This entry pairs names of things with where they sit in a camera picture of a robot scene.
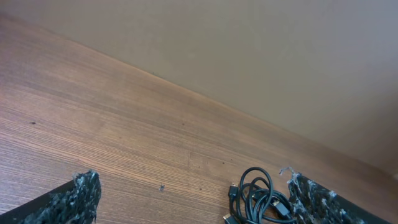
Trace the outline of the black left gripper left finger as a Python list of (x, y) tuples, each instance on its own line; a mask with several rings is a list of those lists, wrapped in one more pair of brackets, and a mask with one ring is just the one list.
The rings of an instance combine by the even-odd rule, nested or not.
[(101, 198), (99, 173), (89, 170), (46, 194), (1, 215), (1, 224), (96, 222)]

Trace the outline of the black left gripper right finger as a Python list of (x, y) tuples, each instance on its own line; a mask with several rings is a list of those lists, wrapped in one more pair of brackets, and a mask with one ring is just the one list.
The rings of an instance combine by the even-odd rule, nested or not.
[(288, 180), (290, 214), (300, 224), (389, 224), (291, 167)]

